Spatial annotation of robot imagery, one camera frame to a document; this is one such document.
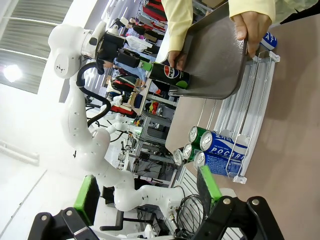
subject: pocari sweat can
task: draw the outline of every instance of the pocari sweat can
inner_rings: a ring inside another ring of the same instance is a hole
[[[207,165],[210,169],[210,172],[213,174],[220,174],[230,177],[234,177],[238,174],[241,167],[241,161],[231,159],[228,163],[228,158],[211,154],[209,152],[198,151],[194,157],[193,165],[196,169],[203,165]]]
[[[204,152],[217,154],[226,158],[230,157],[236,160],[242,160],[245,157],[248,146],[236,143],[231,137],[219,135],[212,131],[206,131],[200,140],[200,148]]]
[[[275,49],[275,47],[277,46],[278,40],[275,36],[273,36],[270,32],[267,31],[260,43],[271,51]]]

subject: beige table surface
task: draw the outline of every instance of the beige table surface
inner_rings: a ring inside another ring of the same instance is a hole
[[[320,239],[320,14],[270,31],[278,39],[268,105],[247,183],[215,175],[240,199],[266,198],[286,240]],[[197,124],[203,99],[181,97],[166,147],[183,146]],[[209,118],[213,100],[203,119]],[[200,126],[207,126],[205,120]]]

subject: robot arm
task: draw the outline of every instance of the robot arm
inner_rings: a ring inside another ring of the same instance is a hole
[[[70,92],[61,120],[63,134],[67,143],[77,151],[75,158],[77,164],[95,175],[100,185],[114,186],[114,204],[118,210],[126,212],[137,206],[151,204],[159,206],[163,215],[169,217],[171,209],[180,205],[183,198],[182,190],[156,186],[143,186],[135,190],[132,173],[115,169],[104,158],[110,144],[111,133],[116,130],[130,132],[137,130],[136,127],[126,123],[128,118],[116,114],[112,117],[117,120],[116,123],[107,129],[95,128],[92,132],[88,129],[85,94],[77,86],[77,77],[82,56],[91,53],[93,57],[98,52],[96,49],[100,47],[100,39],[97,41],[91,39],[93,34],[98,37],[105,34],[103,25],[105,26],[105,23],[100,23],[98,29],[92,32],[61,24],[55,27],[49,36],[48,42],[55,57],[55,73],[60,78],[70,78]]]

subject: wire rack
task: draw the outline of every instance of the wire rack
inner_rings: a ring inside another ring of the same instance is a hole
[[[217,134],[228,135],[234,139],[234,145],[230,153],[227,165],[225,167],[226,174],[229,178],[230,172],[228,165],[230,163],[232,153],[239,139],[245,139],[248,146],[245,157],[241,161],[241,166],[233,177],[236,183],[245,184],[245,177],[252,154],[254,152],[261,125],[265,116],[269,93],[271,89],[272,79],[274,75],[275,63],[280,61],[280,57],[272,51],[262,51],[253,60],[248,61],[245,66],[241,87],[234,95],[224,99],[214,126]],[[212,108],[206,129],[209,129],[215,110],[217,100]],[[203,104],[199,122],[205,107]]]

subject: metal tray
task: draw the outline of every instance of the metal tray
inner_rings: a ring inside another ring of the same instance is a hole
[[[238,41],[225,3],[192,25],[186,35],[184,71],[190,73],[187,89],[171,86],[170,96],[226,99],[242,82],[247,61],[247,40]]]

